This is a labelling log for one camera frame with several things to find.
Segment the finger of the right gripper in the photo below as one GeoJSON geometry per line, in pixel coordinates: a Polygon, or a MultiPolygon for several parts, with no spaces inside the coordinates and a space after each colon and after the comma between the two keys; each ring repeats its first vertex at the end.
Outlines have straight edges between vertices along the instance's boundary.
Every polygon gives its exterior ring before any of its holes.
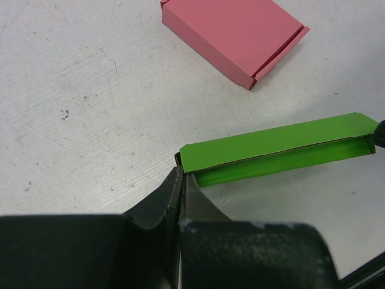
{"type": "Polygon", "coordinates": [[[382,120],[376,127],[375,131],[370,137],[371,148],[375,147],[385,148],[385,120],[382,120]]]}

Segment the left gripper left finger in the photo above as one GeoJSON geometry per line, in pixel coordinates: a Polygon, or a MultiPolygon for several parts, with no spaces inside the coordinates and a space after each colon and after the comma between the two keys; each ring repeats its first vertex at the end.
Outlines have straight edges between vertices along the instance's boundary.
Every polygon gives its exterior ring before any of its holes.
{"type": "Polygon", "coordinates": [[[183,170],[122,214],[1,217],[2,288],[177,288],[183,170]]]}

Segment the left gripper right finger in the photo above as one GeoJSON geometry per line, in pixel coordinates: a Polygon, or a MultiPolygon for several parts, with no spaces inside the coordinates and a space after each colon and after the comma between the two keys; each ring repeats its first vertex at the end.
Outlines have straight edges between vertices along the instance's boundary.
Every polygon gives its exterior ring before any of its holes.
{"type": "Polygon", "coordinates": [[[234,221],[187,174],[179,222],[182,288],[340,288],[321,234],[305,223],[234,221]]]}

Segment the green paper box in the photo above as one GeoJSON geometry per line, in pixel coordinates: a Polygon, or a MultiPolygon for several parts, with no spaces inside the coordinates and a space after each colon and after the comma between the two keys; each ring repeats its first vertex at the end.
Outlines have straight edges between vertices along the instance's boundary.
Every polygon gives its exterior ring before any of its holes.
{"type": "Polygon", "coordinates": [[[362,113],[186,144],[176,164],[200,187],[374,154],[379,122],[362,113]]]}

